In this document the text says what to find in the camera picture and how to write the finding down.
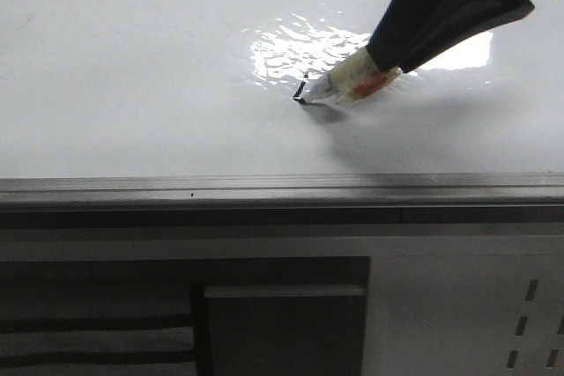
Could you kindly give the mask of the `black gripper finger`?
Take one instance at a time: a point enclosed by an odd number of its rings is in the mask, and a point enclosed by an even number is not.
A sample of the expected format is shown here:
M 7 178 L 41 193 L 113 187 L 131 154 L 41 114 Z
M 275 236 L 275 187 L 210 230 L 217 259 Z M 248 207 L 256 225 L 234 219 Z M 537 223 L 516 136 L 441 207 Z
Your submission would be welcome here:
M 459 6 L 460 0 L 391 0 L 367 44 L 377 69 L 410 72 L 458 44 Z
M 404 72 L 415 70 L 456 44 L 526 18 L 533 10 L 531 0 L 440 0 L 416 21 L 398 67 Z

